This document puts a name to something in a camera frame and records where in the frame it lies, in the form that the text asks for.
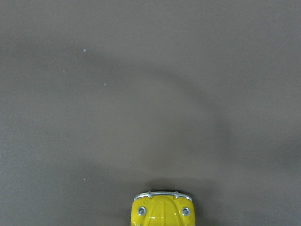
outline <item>round headlight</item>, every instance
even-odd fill
[[[138,208],[137,213],[139,216],[143,216],[146,213],[146,209],[143,206],[141,206]]]
[[[183,215],[183,216],[188,216],[188,215],[190,215],[190,210],[189,210],[187,207],[184,207],[184,208],[182,209],[182,215]]]

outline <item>yellow toy car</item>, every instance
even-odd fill
[[[134,198],[131,226],[195,226],[192,198],[178,192],[146,192]]]

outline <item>chrome bumper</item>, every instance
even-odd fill
[[[179,197],[182,197],[182,198],[188,199],[192,202],[192,198],[190,196],[188,196],[186,194],[178,193],[178,192],[145,192],[145,193],[141,193],[141,194],[137,195],[134,198],[134,201],[139,199],[139,198],[142,198],[142,197],[149,197],[151,199],[151,197],[154,196],[154,195],[172,195],[176,199],[179,198]]]

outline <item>table surface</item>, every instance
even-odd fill
[[[300,1],[2,1],[0,221],[301,224]]]

